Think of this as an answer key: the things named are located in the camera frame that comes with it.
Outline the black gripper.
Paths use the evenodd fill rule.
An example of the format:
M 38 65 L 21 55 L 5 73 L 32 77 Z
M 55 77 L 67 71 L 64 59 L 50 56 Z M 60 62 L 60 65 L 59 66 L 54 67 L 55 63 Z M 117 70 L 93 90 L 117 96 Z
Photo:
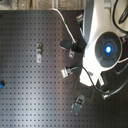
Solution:
M 60 47 L 66 49 L 66 50 L 69 50 L 68 57 L 70 57 L 70 58 L 74 58 L 75 52 L 83 53 L 85 50 L 85 47 L 83 45 L 80 45 L 78 43 L 72 43 L 67 40 L 61 40 Z

